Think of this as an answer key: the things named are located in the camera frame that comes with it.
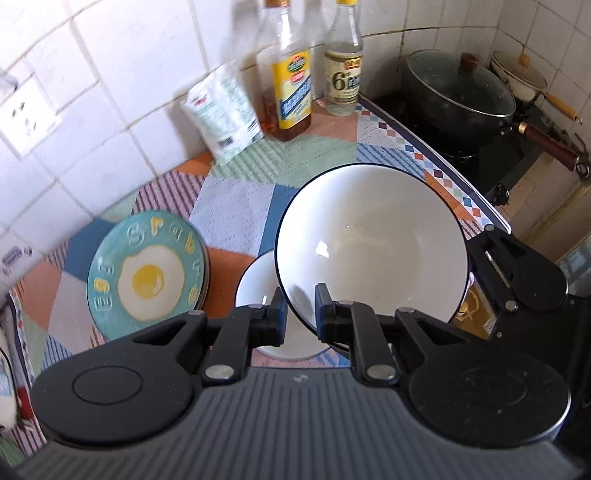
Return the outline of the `black pot with glass lid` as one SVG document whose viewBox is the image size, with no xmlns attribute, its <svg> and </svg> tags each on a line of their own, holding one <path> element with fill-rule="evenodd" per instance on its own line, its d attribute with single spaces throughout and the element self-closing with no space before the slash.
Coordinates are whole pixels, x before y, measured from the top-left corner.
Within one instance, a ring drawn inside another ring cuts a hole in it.
<svg viewBox="0 0 591 480">
<path fill-rule="evenodd" d="M 406 58 L 403 83 L 454 153 L 472 154 L 501 137 L 522 135 L 570 171 L 580 163 L 572 150 L 519 122 L 514 95 L 470 53 L 416 51 Z"/>
</svg>

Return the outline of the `colourful patchwork table mat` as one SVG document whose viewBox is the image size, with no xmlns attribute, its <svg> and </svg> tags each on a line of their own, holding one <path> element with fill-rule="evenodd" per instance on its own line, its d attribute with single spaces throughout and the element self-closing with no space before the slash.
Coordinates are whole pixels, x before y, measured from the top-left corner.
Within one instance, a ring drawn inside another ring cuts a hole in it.
<svg viewBox="0 0 591 480">
<path fill-rule="evenodd" d="M 193 223 L 207 244 L 211 281 L 204 308 L 221 317 L 235 303 L 246 267 L 273 249 L 284 209 L 297 189 L 329 168 L 376 163 L 404 170 L 451 206 L 467 237 L 506 220 L 447 162 L 376 107 L 336 118 L 315 107 L 311 128 L 289 143 L 260 141 L 228 165 L 201 154 L 130 193 L 91 222 L 60 236 L 58 246 L 12 290 L 5 325 L 27 379 L 104 337 L 87 305 L 87 276 L 99 243 L 123 218 L 164 210 Z"/>
</svg>

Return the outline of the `teal fried egg plate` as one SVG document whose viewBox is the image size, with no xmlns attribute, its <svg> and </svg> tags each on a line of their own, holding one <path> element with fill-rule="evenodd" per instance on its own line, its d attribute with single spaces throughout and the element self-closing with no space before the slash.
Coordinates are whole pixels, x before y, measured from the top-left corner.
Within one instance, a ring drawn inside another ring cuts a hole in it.
<svg viewBox="0 0 591 480">
<path fill-rule="evenodd" d="M 98 246 L 87 279 L 95 326 L 111 341 L 204 304 L 211 263 L 204 237 L 165 211 L 118 222 Z"/>
</svg>

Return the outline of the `black gas stove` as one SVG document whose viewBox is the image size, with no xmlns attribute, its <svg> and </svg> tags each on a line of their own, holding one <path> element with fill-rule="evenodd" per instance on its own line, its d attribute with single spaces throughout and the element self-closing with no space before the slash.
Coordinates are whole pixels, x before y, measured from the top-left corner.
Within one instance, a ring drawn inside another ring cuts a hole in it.
<svg viewBox="0 0 591 480">
<path fill-rule="evenodd" d="M 575 144 L 536 106 L 509 122 L 477 115 L 435 94 L 419 94 L 410 88 L 388 93 L 375 103 L 444 157 L 495 206 L 509 202 L 510 189 L 543 153 L 518 132 L 521 123 L 538 128 L 576 154 L 577 172 L 590 166 L 586 148 Z"/>
</svg>

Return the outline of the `white green seasoning bag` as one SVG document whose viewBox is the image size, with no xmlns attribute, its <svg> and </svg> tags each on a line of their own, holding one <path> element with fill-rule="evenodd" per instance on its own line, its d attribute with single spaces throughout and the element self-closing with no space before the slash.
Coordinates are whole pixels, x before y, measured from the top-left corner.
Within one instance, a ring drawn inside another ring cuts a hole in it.
<svg viewBox="0 0 591 480">
<path fill-rule="evenodd" d="M 235 61 L 221 64 L 193 85 L 180 107 L 197 126 L 217 164 L 228 164 L 263 139 L 256 110 L 238 81 Z"/>
</svg>

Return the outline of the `red striped cloth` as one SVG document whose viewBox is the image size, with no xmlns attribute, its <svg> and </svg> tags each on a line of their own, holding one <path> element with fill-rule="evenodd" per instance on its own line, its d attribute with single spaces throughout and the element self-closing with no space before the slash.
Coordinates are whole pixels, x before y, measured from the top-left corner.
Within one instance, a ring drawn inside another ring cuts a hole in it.
<svg viewBox="0 0 591 480">
<path fill-rule="evenodd" d="M 24 456 L 45 444 L 30 400 L 35 378 L 27 348 L 20 300 L 15 289 L 1 294 L 1 435 Z"/>
</svg>

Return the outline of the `yellow label oil bottle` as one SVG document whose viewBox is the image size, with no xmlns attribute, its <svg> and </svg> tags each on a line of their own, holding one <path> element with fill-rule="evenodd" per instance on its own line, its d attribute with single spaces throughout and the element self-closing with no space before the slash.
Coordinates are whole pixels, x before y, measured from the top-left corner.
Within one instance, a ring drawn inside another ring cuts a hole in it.
<svg viewBox="0 0 591 480">
<path fill-rule="evenodd" d="M 256 37 L 263 127 L 287 142 L 311 126 L 311 53 L 289 1 L 266 1 Z"/>
</svg>

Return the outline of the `clear vinegar bottle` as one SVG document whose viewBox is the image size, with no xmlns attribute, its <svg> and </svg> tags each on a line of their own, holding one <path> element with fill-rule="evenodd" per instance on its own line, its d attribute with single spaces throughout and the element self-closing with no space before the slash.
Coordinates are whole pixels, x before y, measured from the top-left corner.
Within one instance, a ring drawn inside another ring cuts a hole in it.
<svg viewBox="0 0 591 480">
<path fill-rule="evenodd" d="M 346 117 L 356 109 L 363 63 L 363 37 L 356 0 L 336 1 L 335 18 L 325 39 L 325 109 Z"/>
</svg>

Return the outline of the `white wall power socket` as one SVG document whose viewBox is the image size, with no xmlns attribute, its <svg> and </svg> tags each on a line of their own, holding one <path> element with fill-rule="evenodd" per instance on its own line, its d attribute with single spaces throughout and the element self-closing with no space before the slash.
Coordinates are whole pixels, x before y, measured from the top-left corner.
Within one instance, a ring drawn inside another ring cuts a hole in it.
<svg viewBox="0 0 591 480">
<path fill-rule="evenodd" d="M 1 103 L 1 139 L 19 158 L 45 142 L 60 123 L 61 116 L 36 74 Z"/>
</svg>

